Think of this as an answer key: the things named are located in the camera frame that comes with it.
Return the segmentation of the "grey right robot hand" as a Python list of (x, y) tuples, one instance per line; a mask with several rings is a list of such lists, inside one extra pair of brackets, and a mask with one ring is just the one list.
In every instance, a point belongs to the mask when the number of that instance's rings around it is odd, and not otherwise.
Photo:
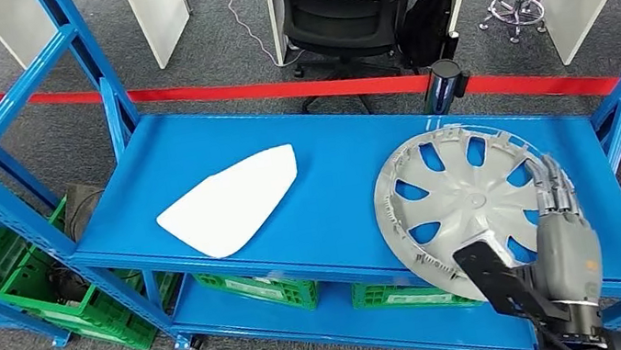
[(536, 187), (537, 256), (535, 262), (516, 272), (552, 303), (599, 309), (603, 256), (574, 184), (549, 154), (539, 162), (528, 160), (525, 167)]

